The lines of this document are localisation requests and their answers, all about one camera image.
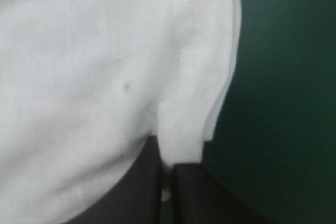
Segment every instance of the white fabric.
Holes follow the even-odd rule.
[[[240,0],[0,0],[0,223],[69,220],[151,134],[199,162],[239,28]]]

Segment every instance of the small stain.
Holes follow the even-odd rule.
[[[130,89],[130,84],[126,82],[126,83],[124,83],[123,87],[124,87],[125,90],[129,90]]]

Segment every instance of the green background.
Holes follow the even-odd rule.
[[[276,223],[336,223],[336,0],[241,0],[238,63],[204,164]],[[173,223],[169,203],[163,223]]]

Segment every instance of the dark green wall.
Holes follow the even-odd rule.
[[[336,0],[242,0],[205,164],[276,223],[336,223]]]

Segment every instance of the white shirt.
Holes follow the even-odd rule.
[[[239,29],[240,0],[0,0],[0,223],[81,213],[151,134],[200,162]]]

